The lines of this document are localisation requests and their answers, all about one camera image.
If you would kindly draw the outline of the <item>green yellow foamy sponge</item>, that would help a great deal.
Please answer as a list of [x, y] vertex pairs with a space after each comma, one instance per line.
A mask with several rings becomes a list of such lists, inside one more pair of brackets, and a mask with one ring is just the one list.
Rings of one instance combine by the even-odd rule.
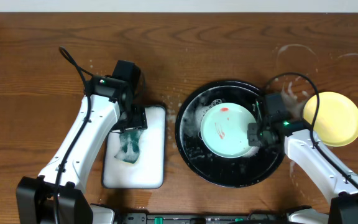
[[120, 147], [114, 156], [119, 161], [135, 164], [140, 156], [139, 141], [143, 130], [128, 131], [119, 135]]

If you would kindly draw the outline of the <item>mint green plate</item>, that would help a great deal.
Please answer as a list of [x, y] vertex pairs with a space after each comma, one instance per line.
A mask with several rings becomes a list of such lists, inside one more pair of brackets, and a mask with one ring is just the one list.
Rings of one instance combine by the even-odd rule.
[[254, 156], [259, 147], [247, 138], [253, 114], [235, 103], [221, 103], [209, 109], [201, 121], [200, 133], [206, 147], [215, 155], [234, 159]]

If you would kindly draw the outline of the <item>yellow plate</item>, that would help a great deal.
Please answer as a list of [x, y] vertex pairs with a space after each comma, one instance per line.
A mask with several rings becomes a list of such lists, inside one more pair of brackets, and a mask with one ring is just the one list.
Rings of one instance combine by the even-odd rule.
[[331, 91], [312, 96], [303, 108], [303, 118], [327, 146], [346, 146], [358, 137], [358, 107], [348, 97]]

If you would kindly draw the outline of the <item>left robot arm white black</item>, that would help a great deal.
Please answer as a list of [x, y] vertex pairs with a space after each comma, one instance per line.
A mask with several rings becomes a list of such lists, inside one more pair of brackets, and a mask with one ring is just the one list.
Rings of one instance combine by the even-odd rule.
[[86, 201], [86, 183], [108, 134], [146, 128], [145, 110], [132, 102], [139, 80], [95, 75], [84, 82], [79, 113], [62, 145], [36, 178], [18, 183], [21, 223], [113, 223], [113, 209]]

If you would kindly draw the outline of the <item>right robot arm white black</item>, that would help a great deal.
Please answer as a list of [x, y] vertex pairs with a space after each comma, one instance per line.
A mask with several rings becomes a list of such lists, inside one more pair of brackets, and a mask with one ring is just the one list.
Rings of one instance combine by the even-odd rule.
[[287, 213], [287, 223], [358, 223], [358, 175], [336, 157], [304, 121], [247, 126], [251, 146], [279, 147], [298, 164], [329, 203], [329, 213], [309, 207]]

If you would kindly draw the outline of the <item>black rectangular tray with foam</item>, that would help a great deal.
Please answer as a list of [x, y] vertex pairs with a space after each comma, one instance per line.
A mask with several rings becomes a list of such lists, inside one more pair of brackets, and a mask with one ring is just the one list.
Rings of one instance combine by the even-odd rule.
[[135, 164], [119, 161], [117, 154], [122, 133], [109, 133], [101, 183], [107, 189], [157, 189], [163, 184], [165, 117], [163, 106], [145, 108], [147, 129], [140, 137], [140, 156]]

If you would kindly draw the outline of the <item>round black tray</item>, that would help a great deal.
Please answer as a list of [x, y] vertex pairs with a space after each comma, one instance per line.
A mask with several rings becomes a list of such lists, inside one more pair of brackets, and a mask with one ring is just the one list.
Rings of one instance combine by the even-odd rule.
[[211, 152], [201, 139], [202, 114], [219, 103], [235, 103], [252, 110], [260, 89], [239, 80], [211, 82], [195, 90], [181, 106], [175, 122], [178, 150], [198, 176], [223, 187], [247, 187], [269, 177], [284, 158], [283, 146], [263, 147], [251, 156], [223, 158]]

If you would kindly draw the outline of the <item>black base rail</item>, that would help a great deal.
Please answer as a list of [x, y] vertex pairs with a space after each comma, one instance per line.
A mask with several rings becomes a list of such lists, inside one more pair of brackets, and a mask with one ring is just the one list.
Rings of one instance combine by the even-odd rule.
[[240, 223], [327, 223], [329, 215], [310, 207], [286, 212], [254, 210], [243, 214], [213, 213], [149, 213], [133, 211], [117, 213], [114, 224], [240, 224]]

